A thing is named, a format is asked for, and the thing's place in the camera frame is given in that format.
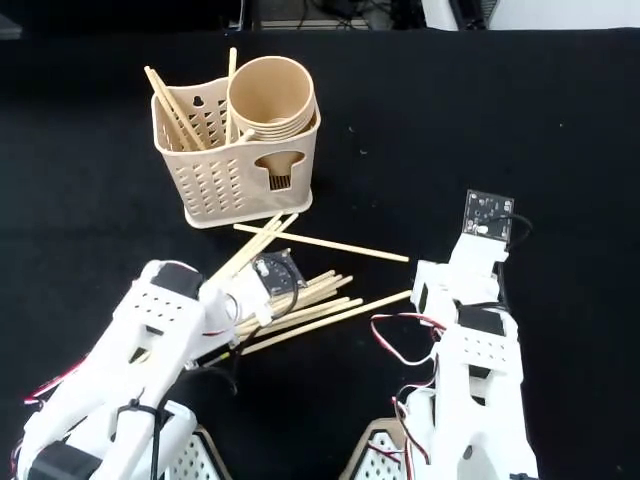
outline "table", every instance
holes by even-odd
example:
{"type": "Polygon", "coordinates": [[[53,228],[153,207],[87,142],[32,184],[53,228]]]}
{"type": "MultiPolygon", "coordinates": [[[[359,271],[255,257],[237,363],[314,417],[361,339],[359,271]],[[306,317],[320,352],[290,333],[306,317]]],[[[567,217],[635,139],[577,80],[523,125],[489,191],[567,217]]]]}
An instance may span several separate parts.
{"type": "MultiPolygon", "coordinates": [[[[20,436],[21,395],[91,348],[145,262],[213,272],[247,239],[185,223],[153,147],[142,72],[149,64],[169,84],[203,82],[224,75],[231,45],[241,62],[291,56],[315,80],[315,202],[292,232],[445,261],[467,188],[516,198],[536,225],[506,282],[541,477],[632,478],[635,31],[0,43],[0,451],[20,436]]],[[[411,286],[414,265],[293,247],[308,276],[353,274],[352,297],[411,286]]],[[[402,323],[394,338],[418,356],[427,337],[402,323]]],[[[391,415],[397,387],[427,374],[382,351],[366,316],[245,360],[236,398],[210,377],[175,394],[238,479],[336,478],[366,425],[391,415]]]]}

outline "black circuit board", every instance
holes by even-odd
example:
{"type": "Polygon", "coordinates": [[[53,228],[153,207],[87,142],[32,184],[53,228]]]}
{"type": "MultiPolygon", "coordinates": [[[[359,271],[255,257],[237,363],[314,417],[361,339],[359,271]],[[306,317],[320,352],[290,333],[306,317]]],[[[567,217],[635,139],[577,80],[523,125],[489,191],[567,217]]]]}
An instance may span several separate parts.
{"type": "Polygon", "coordinates": [[[262,253],[253,261],[253,268],[272,297],[293,292],[291,273],[282,264],[285,263],[294,274],[298,288],[306,288],[307,282],[294,263],[289,250],[262,253]]]}
{"type": "Polygon", "coordinates": [[[513,198],[469,190],[462,232],[508,242],[513,207],[513,198]]]}

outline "plastic basket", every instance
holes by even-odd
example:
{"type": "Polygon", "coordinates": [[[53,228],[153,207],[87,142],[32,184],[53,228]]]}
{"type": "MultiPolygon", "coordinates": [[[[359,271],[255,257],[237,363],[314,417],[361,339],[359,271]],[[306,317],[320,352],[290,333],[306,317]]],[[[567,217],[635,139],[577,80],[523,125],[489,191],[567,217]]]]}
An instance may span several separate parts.
{"type": "MultiPolygon", "coordinates": [[[[295,137],[225,145],[227,78],[168,88],[205,146],[211,148],[183,151],[157,96],[152,97],[154,144],[171,173],[191,226],[216,227],[281,211],[302,212],[311,206],[311,173],[320,126],[317,104],[309,127],[295,137]],[[256,165],[261,158],[280,152],[299,154],[288,179],[270,177],[267,168],[256,165]]],[[[233,132],[233,142],[237,138],[233,132]]]]}

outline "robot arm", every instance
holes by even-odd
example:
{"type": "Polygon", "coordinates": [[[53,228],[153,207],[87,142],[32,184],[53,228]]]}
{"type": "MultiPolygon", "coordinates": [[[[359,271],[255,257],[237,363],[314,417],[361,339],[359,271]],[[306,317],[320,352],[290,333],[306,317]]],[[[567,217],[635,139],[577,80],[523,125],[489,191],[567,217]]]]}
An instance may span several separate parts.
{"type": "MultiPolygon", "coordinates": [[[[172,462],[196,419],[176,403],[165,407],[165,394],[185,366],[235,339],[225,292],[201,283],[197,271],[179,262],[145,266],[93,350],[25,425],[18,479],[149,478],[158,408],[171,414],[162,428],[159,471],[172,462]]],[[[236,301],[236,317],[243,307],[245,316],[268,318],[269,295],[252,269],[225,285],[233,288],[252,291],[249,302],[236,301]]]]}
{"type": "Polygon", "coordinates": [[[401,392],[414,389],[406,402],[394,398],[404,445],[389,449],[391,429],[384,443],[376,444],[381,434],[372,434],[361,442],[368,451],[355,467],[357,478],[387,471],[389,455],[407,480],[538,478],[520,392],[518,326],[501,303],[493,273],[508,257],[513,204],[513,199],[469,191],[462,233],[449,261],[418,263],[411,302],[421,323],[435,327],[435,338],[441,338],[429,355],[433,363],[418,367],[428,369],[427,381],[403,387],[401,392]]]}

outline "stacked paper cups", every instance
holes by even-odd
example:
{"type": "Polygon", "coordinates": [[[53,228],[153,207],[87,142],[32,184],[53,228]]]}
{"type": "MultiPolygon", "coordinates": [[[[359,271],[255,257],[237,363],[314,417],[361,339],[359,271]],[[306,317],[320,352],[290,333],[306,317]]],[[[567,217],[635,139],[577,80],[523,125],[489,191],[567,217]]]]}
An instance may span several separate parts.
{"type": "MultiPolygon", "coordinates": [[[[298,62],[285,57],[260,57],[233,75],[227,94],[228,109],[241,134],[253,130],[252,140],[277,142],[305,131],[316,109],[313,80],[298,62]]],[[[295,152],[260,159],[275,178],[288,179],[295,152]]]]}

